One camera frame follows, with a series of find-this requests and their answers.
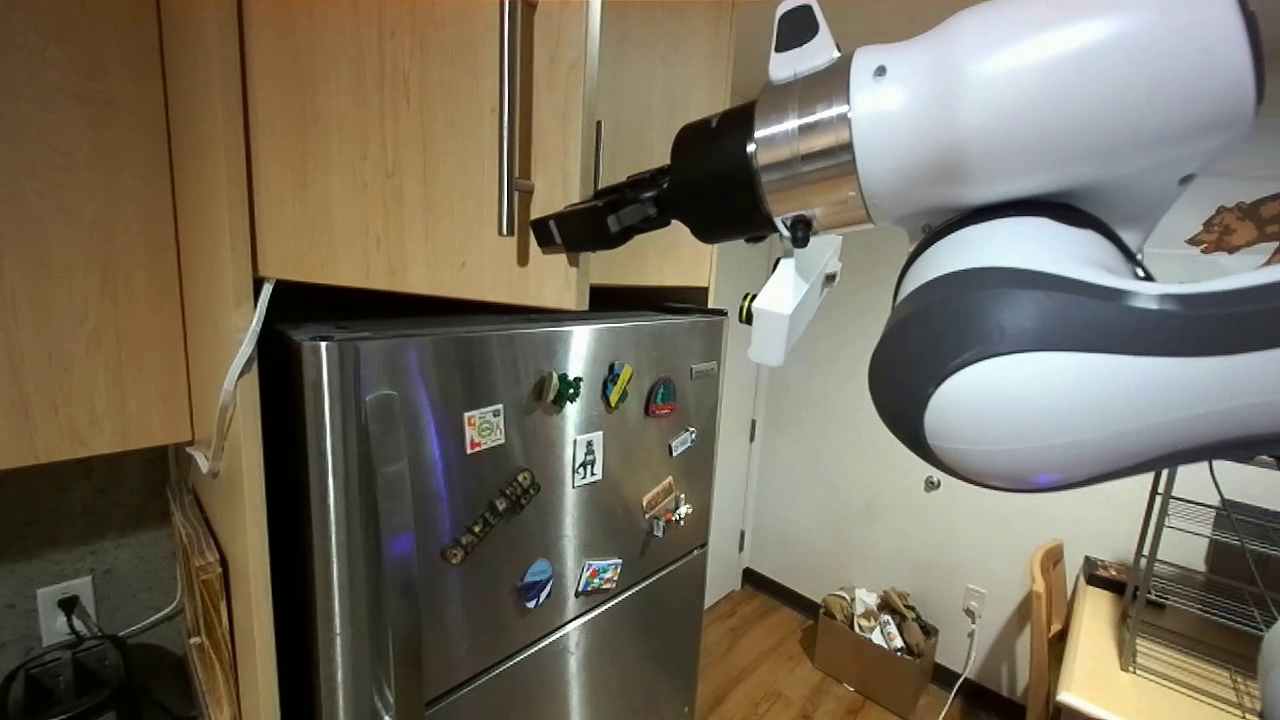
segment wooden cabinet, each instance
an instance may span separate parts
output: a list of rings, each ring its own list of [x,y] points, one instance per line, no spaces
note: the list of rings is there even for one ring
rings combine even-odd
[[[531,211],[587,194],[587,49],[587,0],[535,6]],[[579,305],[565,257],[497,237],[500,0],[248,0],[244,72],[261,276]]]
[[[0,7],[0,468],[181,443],[154,0]]]
[[[601,183],[668,163],[680,124],[733,104],[733,0],[606,0]],[[583,257],[587,283],[714,289],[716,250],[685,224]]]

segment cable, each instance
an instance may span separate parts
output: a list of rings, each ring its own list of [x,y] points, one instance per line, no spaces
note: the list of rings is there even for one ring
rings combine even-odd
[[[263,331],[272,291],[278,291],[278,281],[267,281],[258,291],[251,319],[248,319],[248,327],[239,337],[239,347],[237,347],[237,355],[230,363],[230,378],[223,378],[223,383],[217,392],[217,424],[212,424],[208,449],[195,449],[195,443],[183,449],[199,476],[219,476],[219,468],[223,468],[223,449],[230,449],[232,419],[237,419],[237,390],[239,390],[239,380],[244,380],[244,371],[248,371],[248,363],[258,355],[258,340]]]
[[[155,626],[172,622],[181,608],[183,608],[183,605],[181,605],[181,596],[172,596],[159,613],[154,613],[154,617],[144,617],[144,622],[128,626],[128,628],[125,628],[125,634],[117,634],[117,636],[131,640],[131,636],[139,636],[139,634],[150,634],[150,628],[155,628]]]
[[[943,720],[943,715],[950,715],[950,709],[958,703],[960,683],[968,679],[972,651],[977,651],[977,622],[968,622],[968,651],[963,651],[960,675],[958,675],[958,683],[951,683],[951,691],[950,691],[943,709],[937,711],[937,720]]]

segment metal rack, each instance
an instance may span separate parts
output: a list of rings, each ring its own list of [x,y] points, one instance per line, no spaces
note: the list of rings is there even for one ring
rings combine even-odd
[[[1232,501],[1215,463],[1204,490],[1184,490],[1179,468],[1159,468],[1125,596],[1125,669],[1139,666],[1139,640],[1247,669],[1261,634],[1278,622],[1280,514]]]

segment wooden chair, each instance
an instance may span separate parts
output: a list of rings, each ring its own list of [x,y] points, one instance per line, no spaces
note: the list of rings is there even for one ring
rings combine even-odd
[[[1027,720],[1051,715],[1051,691],[1058,691],[1058,674],[1064,659],[1064,640],[1068,640],[1068,567],[1064,567],[1064,546],[1042,546],[1031,555],[1031,666],[1027,666]]]

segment refrigerator door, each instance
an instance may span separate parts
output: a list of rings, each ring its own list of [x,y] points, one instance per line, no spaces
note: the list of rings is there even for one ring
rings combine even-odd
[[[428,720],[680,720],[698,700],[704,553],[552,634],[428,709]]]
[[[291,343],[314,715],[417,715],[710,541],[722,316]],[[633,617],[622,655],[668,646]]]

